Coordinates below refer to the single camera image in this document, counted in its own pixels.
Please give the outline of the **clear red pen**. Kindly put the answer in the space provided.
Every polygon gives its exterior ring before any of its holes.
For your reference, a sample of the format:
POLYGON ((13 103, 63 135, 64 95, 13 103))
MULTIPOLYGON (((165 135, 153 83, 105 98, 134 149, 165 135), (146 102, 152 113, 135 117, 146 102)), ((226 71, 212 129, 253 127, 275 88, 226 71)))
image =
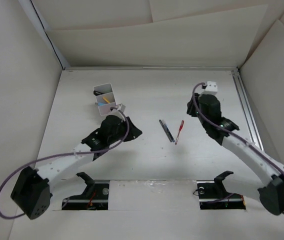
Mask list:
POLYGON ((178 144, 181 131, 182 131, 183 127, 184 127, 184 123, 185 123, 184 120, 182 120, 181 123, 180 123, 179 129, 178 129, 178 133, 177 133, 177 136, 176 136, 176 139, 175 139, 175 143, 174 143, 175 145, 178 144))

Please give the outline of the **black blue pen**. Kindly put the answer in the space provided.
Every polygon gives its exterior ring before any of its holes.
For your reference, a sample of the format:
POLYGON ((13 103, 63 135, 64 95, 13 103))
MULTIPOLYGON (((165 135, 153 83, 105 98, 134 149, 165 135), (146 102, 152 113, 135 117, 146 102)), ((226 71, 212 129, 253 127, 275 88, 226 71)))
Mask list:
POLYGON ((165 134, 167 135, 169 141, 170 141, 171 143, 174 143, 174 142, 175 142, 175 139, 173 138, 173 135, 171 134, 171 132, 170 132, 170 130, 169 130, 167 124, 165 123, 165 121, 164 121, 163 119, 160 119, 160 120, 159 120, 159 123, 160 123, 161 127, 163 128, 165 134))

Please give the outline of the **black green highlighter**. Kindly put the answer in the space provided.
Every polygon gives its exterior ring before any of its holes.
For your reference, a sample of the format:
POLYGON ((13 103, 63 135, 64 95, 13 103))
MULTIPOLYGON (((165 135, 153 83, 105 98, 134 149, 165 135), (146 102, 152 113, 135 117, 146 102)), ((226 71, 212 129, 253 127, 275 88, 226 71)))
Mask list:
POLYGON ((100 92, 100 91, 94 90, 94 91, 93 91, 93 94, 94 94, 95 96, 100 96, 100 95, 103 95, 104 93, 102 93, 102 92, 100 92))

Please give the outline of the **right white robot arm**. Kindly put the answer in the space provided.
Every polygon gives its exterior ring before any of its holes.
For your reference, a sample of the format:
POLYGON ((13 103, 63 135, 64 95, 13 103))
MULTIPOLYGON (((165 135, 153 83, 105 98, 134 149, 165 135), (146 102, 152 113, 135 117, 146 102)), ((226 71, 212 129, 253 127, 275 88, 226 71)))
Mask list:
POLYGON ((239 194, 259 201, 273 215, 284 213, 284 165, 235 134, 239 127, 222 116, 219 100, 212 94, 193 93, 187 114, 199 119, 206 134, 236 155, 258 177, 256 180, 230 178, 232 171, 218 175, 213 191, 219 197, 239 194))

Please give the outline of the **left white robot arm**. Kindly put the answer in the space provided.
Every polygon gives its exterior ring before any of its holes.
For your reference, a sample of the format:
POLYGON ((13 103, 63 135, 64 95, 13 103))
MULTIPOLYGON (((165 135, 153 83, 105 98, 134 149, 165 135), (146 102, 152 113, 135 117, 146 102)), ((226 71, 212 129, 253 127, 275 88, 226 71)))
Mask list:
POLYGON ((142 134, 129 117, 124 120, 108 115, 100 127, 81 140, 71 153, 63 153, 36 169, 24 167, 12 190, 11 199, 30 220, 34 220, 50 206, 53 188, 63 177, 76 174, 79 167, 108 152, 112 144, 129 142, 142 134))

